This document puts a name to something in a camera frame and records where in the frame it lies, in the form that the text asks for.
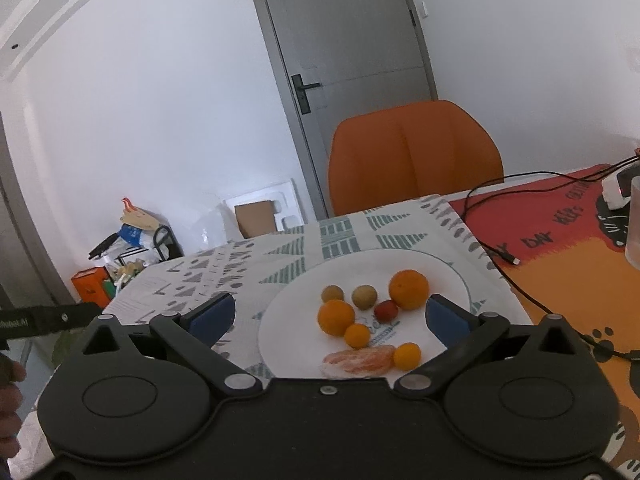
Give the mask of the person's left hand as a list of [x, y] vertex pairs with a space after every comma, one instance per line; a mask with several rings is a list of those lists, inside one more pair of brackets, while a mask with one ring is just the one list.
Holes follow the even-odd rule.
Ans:
[[23, 395], [18, 384], [24, 382], [26, 370], [19, 362], [4, 354], [1, 356], [1, 458], [8, 460], [20, 452], [17, 434], [22, 421], [17, 410], [23, 403]]

